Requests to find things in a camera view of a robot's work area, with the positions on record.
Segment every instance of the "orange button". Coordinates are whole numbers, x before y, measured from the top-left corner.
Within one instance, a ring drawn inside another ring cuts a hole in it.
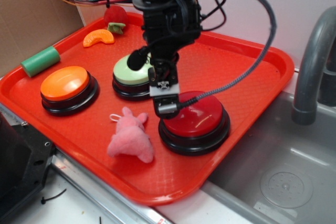
[[[42,95],[50,101],[62,101],[79,94],[89,83],[86,69],[71,66],[49,75],[41,84]]]

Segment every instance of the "stainless steel sink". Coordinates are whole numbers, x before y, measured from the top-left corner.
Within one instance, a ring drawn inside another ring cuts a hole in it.
[[[202,190],[258,211],[255,223],[336,223],[336,110],[318,105],[301,126],[292,101],[281,93],[209,177],[217,189]]]

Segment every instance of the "plush toy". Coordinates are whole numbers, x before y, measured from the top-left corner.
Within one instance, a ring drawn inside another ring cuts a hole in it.
[[[137,156],[145,163],[152,162],[154,150],[143,126],[148,118],[147,113],[141,113],[135,117],[127,107],[122,109],[122,113],[124,116],[118,119],[115,135],[112,136],[107,149],[108,155],[114,157],[127,154]]]

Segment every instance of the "toy tag loop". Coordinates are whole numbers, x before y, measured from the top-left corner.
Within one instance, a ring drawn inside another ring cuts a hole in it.
[[[117,122],[119,121],[119,119],[121,118],[120,115],[117,115],[117,114],[110,114],[110,119],[114,122]]]

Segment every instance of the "red button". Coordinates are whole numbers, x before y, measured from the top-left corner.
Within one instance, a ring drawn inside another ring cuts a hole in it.
[[[180,101],[187,101],[202,93],[198,91],[182,93],[180,94]],[[183,108],[176,117],[164,120],[164,124],[175,135],[198,137],[214,130],[221,122],[222,116],[221,102],[211,95]]]

